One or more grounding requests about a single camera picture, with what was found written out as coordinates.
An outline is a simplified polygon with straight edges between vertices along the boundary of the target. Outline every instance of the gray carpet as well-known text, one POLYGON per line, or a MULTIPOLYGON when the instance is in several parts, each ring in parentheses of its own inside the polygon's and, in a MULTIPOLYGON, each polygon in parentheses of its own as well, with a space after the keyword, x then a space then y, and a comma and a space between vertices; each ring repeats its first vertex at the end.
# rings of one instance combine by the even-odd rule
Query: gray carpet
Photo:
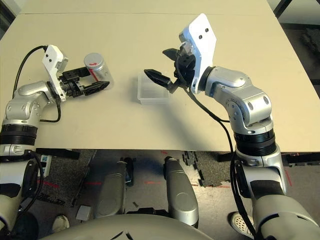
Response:
POLYGON ((217 187, 230 179, 230 161, 218 162, 217 154, 209 151, 185 151, 184 163, 198 170, 199 184, 203 187, 217 187))
POLYGON ((302 35, 303 42, 320 59, 320 29, 306 29, 302 35))
POLYGON ((50 173, 44 178, 38 200, 65 207, 74 206, 95 150, 74 149, 74 151, 80 153, 79 159, 52 157, 50 173))

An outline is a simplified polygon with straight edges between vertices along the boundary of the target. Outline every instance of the shoe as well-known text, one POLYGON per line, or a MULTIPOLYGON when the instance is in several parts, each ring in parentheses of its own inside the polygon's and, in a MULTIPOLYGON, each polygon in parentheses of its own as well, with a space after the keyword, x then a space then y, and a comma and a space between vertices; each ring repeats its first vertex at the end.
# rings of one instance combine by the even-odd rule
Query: shoe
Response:
POLYGON ((52 225, 52 233, 57 233, 70 227, 69 220, 65 215, 59 215, 55 218, 52 225))
MULTIPOLYGON (((253 225, 254 224, 253 218, 251 216, 248 216, 248 218, 253 225)), ((240 213, 238 211, 232 213, 232 215, 230 217, 230 225, 238 233, 245 235, 251 239, 254 239, 254 236, 249 231, 244 219, 242 218, 242 216, 240 215, 240 213)))

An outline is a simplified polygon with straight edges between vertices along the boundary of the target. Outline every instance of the floor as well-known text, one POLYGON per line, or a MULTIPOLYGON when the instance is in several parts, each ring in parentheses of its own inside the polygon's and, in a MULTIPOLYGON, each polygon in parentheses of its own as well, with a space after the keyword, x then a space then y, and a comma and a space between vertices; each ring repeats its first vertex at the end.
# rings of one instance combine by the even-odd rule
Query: floor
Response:
MULTIPOLYGON (((138 208, 153 207, 156 210, 168 209, 166 181, 163 177, 163 163, 166 156, 182 159, 181 151, 163 150, 98 150, 92 160, 91 171, 85 180, 84 187, 74 207, 63 207, 55 204, 36 201, 30 211, 39 222, 39 237, 50 234, 52 222, 58 214, 65 214, 71 226, 82 224, 76 220, 80 205, 95 206, 104 175, 108 173, 120 157, 135 158, 134 185, 127 187, 125 211, 136 211, 138 208)), ((220 187, 199 186, 199 175, 192 166, 180 161, 193 185, 199 205, 199 230, 216 240, 248 239, 235 232, 228 224, 227 216, 237 210, 228 182, 220 187)), ((299 201, 320 224, 320 166, 286 167, 288 177, 288 195, 299 201)), ((251 214, 251 201, 244 199, 244 205, 251 214)))
MULTIPOLYGON (((310 79, 320 79, 320 58, 317 58, 301 40, 304 30, 284 29, 284 32, 302 63, 308 77, 310 79)), ((320 98, 320 85, 314 85, 313 87, 320 98)))

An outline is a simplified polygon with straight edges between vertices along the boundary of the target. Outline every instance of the beige tabletop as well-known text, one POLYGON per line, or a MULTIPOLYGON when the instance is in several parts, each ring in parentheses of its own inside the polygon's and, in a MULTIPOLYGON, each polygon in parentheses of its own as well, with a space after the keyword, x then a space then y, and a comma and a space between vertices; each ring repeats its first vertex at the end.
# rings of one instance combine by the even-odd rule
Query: beige tabletop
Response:
MULTIPOLYGON (((137 78, 143 69, 173 77, 173 62, 162 50, 177 48, 179 32, 204 12, 217 37, 213 64, 245 72, 269 95, 281 150, 320 151, 320 100, 265 1, 211 0, 201 7, 192 1, 193 5, 96 0, 87 9, 88 1, 77 1, 75 11, 69 2, 63 7, 53 4, 59 2, 30 1, 0 41, 0 118, 23 57, 38 45, 53 44, 63 50, 69 58, 65 70, 82 67, 88 53, 101 53, 114 86, 64 102, 60 122, 40 124, 38 148, 228 151, 220 125, 183 90, 177 90, 168 105, 141 105, 137 99, 137 78)), ((39 51, 29 58, 19 86, 48 79, 42 57, 39 51)), ((228 117, 214 99, 204 93, 197 97, 219 117, 228 117)), ((56 111, 50 106, 43 117, 54 119, 56 111)))

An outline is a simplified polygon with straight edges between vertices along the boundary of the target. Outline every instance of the black cable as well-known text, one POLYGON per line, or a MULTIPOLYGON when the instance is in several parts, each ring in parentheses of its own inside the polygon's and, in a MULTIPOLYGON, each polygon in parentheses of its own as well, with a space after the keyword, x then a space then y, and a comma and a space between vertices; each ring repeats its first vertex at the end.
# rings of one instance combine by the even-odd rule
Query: black cable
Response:
POLYGON ((22 68, 24 67, 27 59, 30 57, 30 55, 31 55, 32 53, 34 53, 35 51, 37 51, 37 50, 39 50, 39 49, 43 49, 44 51, 46 51, 46 50, 47 50, 47 47, 48 47, 48 46, 45 46, 45 45, 43 45, 43 46, 37 46, 37 47, 35 47, 34 49, 32 49, 31 51, 29 51, 29 52, 25 55, 24 59, 22 60, 22 62, 21 62, 21 64, 20 64, 20 67, 19 67, 19 69, 18 69, 18 72, 17 72, 17 74, 16 74, 16 77, 15 77, 14 86, 13 86, 13 92, 12 92, 12 98, 14 98, 15 91, 17 90, 17 87, 18 87, 19 77, 20 77, 22 68))
MULTIPOLYGON (((30 55, 32 53, 34 53, 35 51, 39 50, 39 49, 43 49, 44 51, 46 51, 48 48, 47 45, 41 45, 41 46, 37 46, 35 48, 33 48, 32 50, 30 50, 24 57, 24 59, 22 60, 21 64, 20 64, 20 67, 18 69, 18 72, 16 74, 16 77, 15 77, 15 81, 14 81, 14 86, 13 86, 13 92, 12 92, 12 98, 14 98, 15 96, 15 91, 17 90, 17 87, 18 87, 18 82, 19 82, 19 77, 20 77, 20 74, 21 74, 21 71, 22 71, 22 68, 24 67, 27 59, 30 57, 30 55)), ((56 108, 57 108, 57 112, 58 112, 58 117, 56 120, 46 120, 46 119, 40 119, 40 122, 46 122, 46 123, 57 123, 60 121, 61 119, 61 107, 60 107, 60 98, 59 96, 55 98, 55 103, 56 103, 56 108)))
MULTIPOLYGON (((181 78, 185 82, 184 77, 182 76, 182 74, 180 73, 179 69, 177 68, 177 65, 178 65, 178 62, 176 62, 176 71, 178 73, 178 76, 179 76, 179 78, 181 78)), ((236 206, 238 208, 239 214, 241 215, 242 219, 244 220, 244 223, 248 227, 248 229, 251 232, 251 234, 253 235, 253 237, 256 239, 256 235, 257 235, 256 234, 256 230, 255 230, 254 226, 252 225, 252 223, 251 223, 251 221, 250 221, 250 219, 248 217, 246 208, 245 208, 245 206, 243 204, 241 196, 239 195, 238 186, 237 186, 237 179, 236 179, 236 166, 235 166, 236 152, 233 149, 233 145, 232 145, 232 141, 231 141, 231 137, 230 137, 230 134, 228 132, 228 129, 222 123, 222 122, 226 122, 226 121, 220 119, 218 116, 216 116, 211 111, 209 111, 204 105, 202 105, 197 100, 197 98, 193 95, 193 93, 191 92, 190 88, 189 88, 189 91, 186 88, 184 88, 184 91, 201 109, 203 109, 207 114, 210 115, 210 117, 212 117, 215 121, 217 121, 225 131, 225 134, 226 134, 226 136, 228 138, 230 151, 231 151, 231 153, 233 153, 232 154, 232 158, 231 158, 231 162, 230 162, 230 183, 231 183, 231 189, 232 189, 234 201, 235 201, 235 204, 236 204, 236 206)))
POLYGON ((246 208, 242 202, 241 196, 239 195, 238 187, 237 187, 237 179, 236 179, 236 166, 235 166, 235 159, 236 159, 236 152, 232 154, 231 162, 230 162, 230 183, 231 183, 231 189, 234 197, 234 201, 236 204, 236 207, 238 208, 239 214, 241 215, 244 223, 248 227, 249 231, 253 235, 254 239, 256 239, 257 233, 252 225, 246 208))
POLYGON ((181 53, 178 53, 177 56, 176 56, 176 59, 175 59, 175 70, 176 72, 178 73, 178 76, 179 76, 179 79, 180 81, 182 81, 182 84, 184 86, 187 85, 187 82, 185 80, 185 78, 182 76, 181 72, 180 72, 180 69, 179 69, 179 60, 180 60, 180 57, 181 57, 181 53))
POLYGON ((37 197, 39 196, 41 188, 42 188, 42 186, 44 184, 44 171, 42 170, 41 161, 40 161, 39 157, 37 156, 37 154, 34 151, 30 151, 29 154, 31 154, 35 158, 35 160, 36 160, 36 162, 38 164, 38 169, 39 169, 39 172, 40 172, 40 182, 39 182, 38 188, 37 188, 35 194, 33 195, 31 201, 21 211, 21 213, 18 215, 17 219, 21 218, 21 216, 23 214, 25 214, 30 209, 30 207, 34 204, 34 202, 36 201, 37 197))
POLYGON ((46 119, 40 119, 40 122, 45 122, 45 123, 57 123, 61 119, 61 107, 60 107, 60 101, 59 103, 56 100, 56 109, 58 111, 58 118, 56 120, 46 120, 46 119))
POLYGON ((223 120, 220 117, 218 117, 217 115, 215 115, 213 112, 211 112, 208 108, 206 108, 201 102, 199 102, 199 100, 196 98, 196 96, 191 92, 191 91, 187 91, 186 89, 184 89, 184 91, 186 92, 186 94, 188 94, 188 96, 202 109, 204 110, 207 114, 209 114, 210 117, 212 117, 214 120, 216 121, 220 121, 223 123, 230 123, 229 120, 223 120))

